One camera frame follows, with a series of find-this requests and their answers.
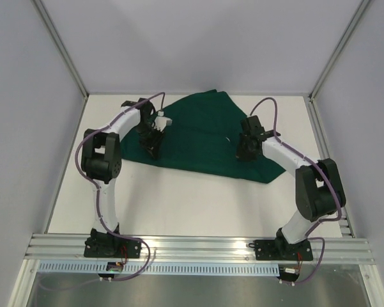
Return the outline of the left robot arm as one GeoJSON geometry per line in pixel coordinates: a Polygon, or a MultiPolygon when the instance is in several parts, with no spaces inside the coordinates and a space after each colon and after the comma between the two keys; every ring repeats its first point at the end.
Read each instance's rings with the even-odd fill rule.
{"type": "Polygon", "coordinates": [[[80,174],[93,184],[95,221],[92,235],[104,235],[98,248],[106,256],[117,255],[121,249],[119,222],[115,206],[116,179],[121,172],[121,141],[134,130],[139,146],[152,159],[158,159],[165,129],[172,124],[163,110],[157,111],[148,99],[124,102],[117,115],[99,129],[87,129],[76,153],[80,174]]]}

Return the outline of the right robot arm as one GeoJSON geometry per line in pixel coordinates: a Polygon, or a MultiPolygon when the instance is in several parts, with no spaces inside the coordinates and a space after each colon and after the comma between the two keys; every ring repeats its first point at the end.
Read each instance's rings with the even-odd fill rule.
{"type": "Polygon", "coordinates": [[[298,243],[324,222],[338,221],[346,197],[336,162],[317,160],[300,153],[285,142],[275,130],[265,130],[257,116],[241,122],[236,157],[244,162],[260,157],[276,162],[295,179],[296,212],[279,232],[275,243],[277,255],[289,259],[298,252],[298,243]]]}

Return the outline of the dark green surgical drape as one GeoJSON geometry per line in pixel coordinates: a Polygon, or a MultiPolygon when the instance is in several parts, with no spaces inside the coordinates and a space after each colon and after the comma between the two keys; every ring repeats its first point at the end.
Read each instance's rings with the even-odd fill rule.
{"type": "Polygon", "coordinates": [[[165,128],[158,159],[141,147],[131,130],[121,141],[123,159],[163,168],[180,169],[268,184],[285,172],[276,162],[258,157],[236,158],[240,122],[246,114],[224,91],[210,90],[183,97],[163,108],[173,122],[165,128]]]}

